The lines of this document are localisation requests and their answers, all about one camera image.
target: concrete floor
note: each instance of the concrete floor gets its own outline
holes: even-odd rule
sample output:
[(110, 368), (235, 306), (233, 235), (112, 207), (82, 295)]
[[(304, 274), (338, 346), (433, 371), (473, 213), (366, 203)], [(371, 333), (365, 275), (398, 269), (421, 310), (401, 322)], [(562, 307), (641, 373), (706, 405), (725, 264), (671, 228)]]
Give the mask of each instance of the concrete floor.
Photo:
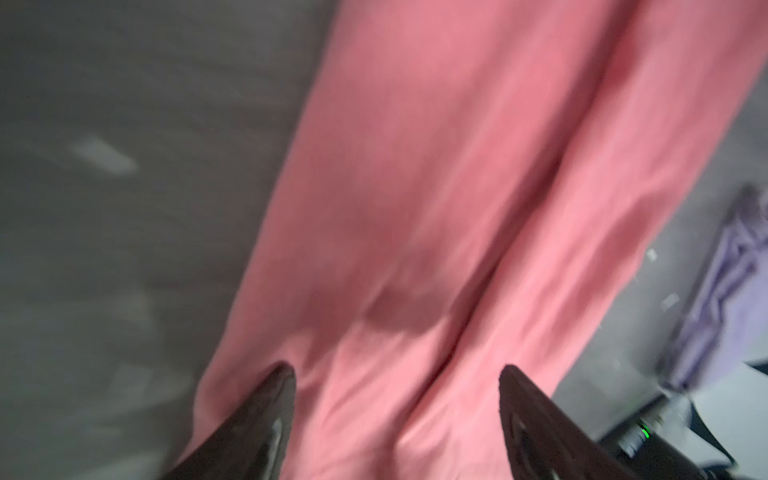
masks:
[[(190, 428), (330, 0), (6, 5), (0, 478), (151, 478)], [(768, 81), (555, 399), (597, 435), (649, 394), (733, 195), (768, 181)]]

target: gray floor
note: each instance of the gray floor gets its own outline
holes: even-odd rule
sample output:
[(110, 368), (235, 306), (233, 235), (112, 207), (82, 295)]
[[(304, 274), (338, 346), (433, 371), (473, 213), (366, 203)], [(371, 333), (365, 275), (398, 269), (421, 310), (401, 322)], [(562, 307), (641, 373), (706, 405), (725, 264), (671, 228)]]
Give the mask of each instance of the gray floor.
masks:
[[(0, 18), (0, 478), (151, 478), (189, 432), (330, 0), (13, 2)], [(728, 203), (768, 181), (763, 80), (555, 398), (641, 402)]]

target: purple cloth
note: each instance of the purple cloth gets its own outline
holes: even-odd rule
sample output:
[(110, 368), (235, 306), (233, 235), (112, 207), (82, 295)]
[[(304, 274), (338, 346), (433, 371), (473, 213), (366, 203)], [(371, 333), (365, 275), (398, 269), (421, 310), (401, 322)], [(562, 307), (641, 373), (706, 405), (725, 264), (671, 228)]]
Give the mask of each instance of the purple cloth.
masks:
[(723, 227), (667, 351), (664, 386), (690, 391), (725, 376), (768, 326), (768, 191), (747, 191)]

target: white debris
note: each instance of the white debris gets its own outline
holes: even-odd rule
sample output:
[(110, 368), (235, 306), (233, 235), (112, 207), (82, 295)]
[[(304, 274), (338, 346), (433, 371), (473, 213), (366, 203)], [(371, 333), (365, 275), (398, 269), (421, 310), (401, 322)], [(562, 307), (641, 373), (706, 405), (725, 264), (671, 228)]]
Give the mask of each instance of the white debris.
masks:
[(95, 135), (74, 142), (69, 146), (69, 150), (92, 167), (113, 177), (124, 177), (135, 174), (139, 170), (133, 158), (115, 150)]
[(680, 297), (676, 293), (670, 293), (670, 295), (661, 302), (661, 311), (666, 312), (672, 308), (677, 302), (680, 301)]

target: pink pants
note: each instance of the pink pants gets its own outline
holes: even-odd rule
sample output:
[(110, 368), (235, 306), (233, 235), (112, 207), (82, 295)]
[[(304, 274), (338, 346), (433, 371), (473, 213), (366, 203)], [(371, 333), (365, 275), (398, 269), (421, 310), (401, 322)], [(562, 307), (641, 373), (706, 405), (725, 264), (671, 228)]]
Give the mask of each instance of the pink pants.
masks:
[(764, 0), (346, 0), (200, 382), (278, 360), (282, 478), (510, 478), (498, 375), (551, 394), (768, 51)]

